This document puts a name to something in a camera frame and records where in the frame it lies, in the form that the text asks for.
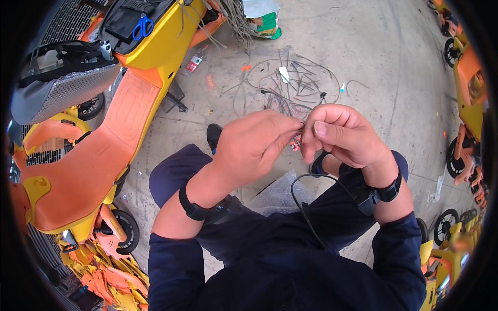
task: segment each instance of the shoe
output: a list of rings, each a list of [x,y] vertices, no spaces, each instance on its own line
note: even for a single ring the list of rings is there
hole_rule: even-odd
[[[206,138],[208,140],[209,148],[213,154],[216,153],[216,147],[218,146],[218,140],[220,140],[221,131],[223,128],[217,124],[211,123],[208,125],[206,131]]]
[[[321,174],[321,175],[326,175],[327,173],[325,173],[323,171],[323,168],[322,168],[322,161],[323,161],[323,158],[325,158],[326,155],[330,154],[330,152],[327,152],[327,151],[323,151],[319,156],[318,158],[315,159],[315,161],[313,161],[309,168],[308,168],[308,171],[310,174]]]

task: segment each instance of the black wire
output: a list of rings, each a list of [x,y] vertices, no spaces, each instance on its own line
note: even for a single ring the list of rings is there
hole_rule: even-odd
[[[315,176],[315,177],[327,177],[327,178],[330,178],[332,180],[335,180],[336,183],[338,183],[339,185],[341,185],[344,190],[346,191],[346,193],[350,196],[351,200],[354,202],[355,201],[355,198],[353,197],[353,195],[351,194],[351,192],[349,192],[349,190],[346,188],[346,186],[343,185],[343,183],[341,183],[337,178],[335,177],[332,177],[330,175],[324,175],[324,174],[303,174],[299,177],[297,177],[296,179],[294,179],[294,181],[292,182],[292,184],[290,185],[290,194],[292,194],[292,198],[294,199],[294,202],[296,202],[296,205],[297,207],[299,208],[299,210],[301,211],[301,214],[303,214],[303,217],[304,217],[304,220],[306,221],[306,223],[308,224],[308,226],[310,227],[310,230],[311,230],[311,233],[315,236],[315,238],[318,240],[318,242],[320,243],[320,245],[322,245],[322,248],[325,250],[325,244],[323,243],[322,239],[320,239],[320,237],[318,236],[318,234],[316,233],[315,231],[315,228],[313,227],[313,225],[311,224],[311,221],[310,219],[308,218],[308,216],[306,215],[306,213],[304,212],[304,209],[303,207],[299,204],[299,202],[297,201],[296,199],[296,195],[294,194],[294,184],[301,178],[301,177],[305,177],[305,176]]]

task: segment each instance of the orange tag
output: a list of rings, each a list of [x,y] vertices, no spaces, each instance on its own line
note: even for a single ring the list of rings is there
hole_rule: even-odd
[[[215,80],[213,79],[213,76],[211,74],[207,74],[204,77],[204,80],[206,81],[206,88],[208,89],[208,91],[215,88]]]

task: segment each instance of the plastic bottle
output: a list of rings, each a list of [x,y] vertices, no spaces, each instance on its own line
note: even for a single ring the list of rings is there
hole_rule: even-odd
[[[185,66],[183,69],[182,73],[190,77],[192,72],[201,64],[202,59],[206,56],[206,51],[209,49],[209,44],[204,45],[202,48],[197,50],[195,52],[194,56],[192,56],[192,59],[190,59],[190,62]]]

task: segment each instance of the bottle label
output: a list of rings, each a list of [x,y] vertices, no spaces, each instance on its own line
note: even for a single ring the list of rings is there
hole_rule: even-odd
[[[192,56],[192,59],[185,68],[189,71],[194,71],[201,62],[202,62],[201,58],[197,56]]]

